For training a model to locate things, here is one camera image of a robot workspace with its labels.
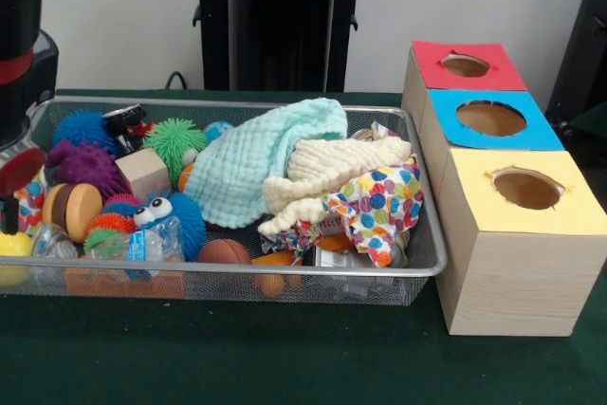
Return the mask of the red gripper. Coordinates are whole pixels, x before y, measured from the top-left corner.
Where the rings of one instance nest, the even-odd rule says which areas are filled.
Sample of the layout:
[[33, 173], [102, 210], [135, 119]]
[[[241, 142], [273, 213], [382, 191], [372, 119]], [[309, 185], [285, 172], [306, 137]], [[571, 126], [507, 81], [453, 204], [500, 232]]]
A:
[[[45, 163], [45, 154], [38, 148], [1, 152], [1, 194], [14, 194], [37, 175]], [[14, 195], [1, 198], [1, 231], [16, 234], [19, 230], [19, 201]]]

